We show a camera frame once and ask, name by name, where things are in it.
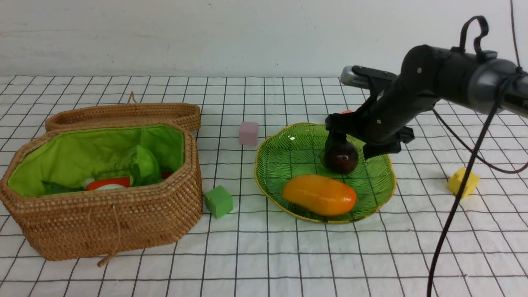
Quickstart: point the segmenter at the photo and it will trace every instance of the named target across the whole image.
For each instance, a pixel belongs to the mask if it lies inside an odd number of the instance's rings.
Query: white wall
[[[528,63],[528,1],[514,2]],[[457,45],[476,14],[484,48],[514,58],[507,0],[1,0],[0,75],[399,73],[411,47]]]

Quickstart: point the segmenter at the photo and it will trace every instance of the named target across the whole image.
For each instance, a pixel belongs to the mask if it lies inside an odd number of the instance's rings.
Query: basket lid
[[[92,106],[60,112],[44,122],[47,132],[94,123],[122,123],[137,120],[153,124],[170,120],[188,131],[201,126],[200,107],[189,103],[138,103],[131,92],[126,104]]]

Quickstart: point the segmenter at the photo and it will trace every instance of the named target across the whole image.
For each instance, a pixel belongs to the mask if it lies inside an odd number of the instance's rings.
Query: grid tablecloth
[[[202,110],[195,133],[204,191],[223,185],[234,210],[201,221],[177,244],[99,258],[49,262],[0,206],[0,297],[422,297],[428,267],[454,200],[447,179],[469,159],[432,113],[409,123],[416,139],[391,155],[398,188],[378,214],[347,225],[297,220],[268,201],[253,176],[256,147],[238,143],[243,120],[262,142],[287,125],[322,123],[354,110],[368,93],[338,78],[0,77],[0,168],[44,133],[58,112],[126,103],[186,102]],[[446,122],[472,146],[484,115],[441,101]],[[497,116],[482,156],[504,169],[528,160],[528,121]],[[437,296],[526,296],[528,173],[506,175],[477,162],[436,269]]]

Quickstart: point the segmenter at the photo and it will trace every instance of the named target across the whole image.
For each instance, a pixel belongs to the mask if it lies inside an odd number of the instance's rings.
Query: wicker basket
[[[131,92],[126,104],[85,107],[60,112],[48,118],[46,131],[66,127],[84,127],[94,123],[115,123],[128,119],[171,120],[188,130],[200,129],[200,107],[189,103],[137,103]]]
[[[183,165],[163,182],[143,187],[23,198],[8,185],[24,158],[61,133],[95,128],[167,125],[183,133]],[[55,129],[16,152],[0,184],[0,199],[30,245],[51,261],[171,244],[202,216],[202,179],[191,132],[172,121],[137,120]]]

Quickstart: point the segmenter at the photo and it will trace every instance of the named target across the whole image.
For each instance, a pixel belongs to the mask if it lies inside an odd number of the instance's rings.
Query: basket handle
[[[106,257],[101,259],[101,261],[97,262],[98,267],[105,266],[110,260],[112,260],[116,256],[117,248],[119,247],[119,244],[121,243],[121,225],[119,224],[119,219],[117,217],[116,207],[112,205],[112,209],[114,210],[114,216],[116,217],[117,243],[116,243],[116,247],[114,247],[114,250],[110,254],[106,255]]]
[[[137,101],[136,99],[134,98],[134,92],[130,92],[130,96],[128,96],[128,101],[127,101],[127,104],[130,103],[130,100],[134,101],[135,104],[137,104]]]

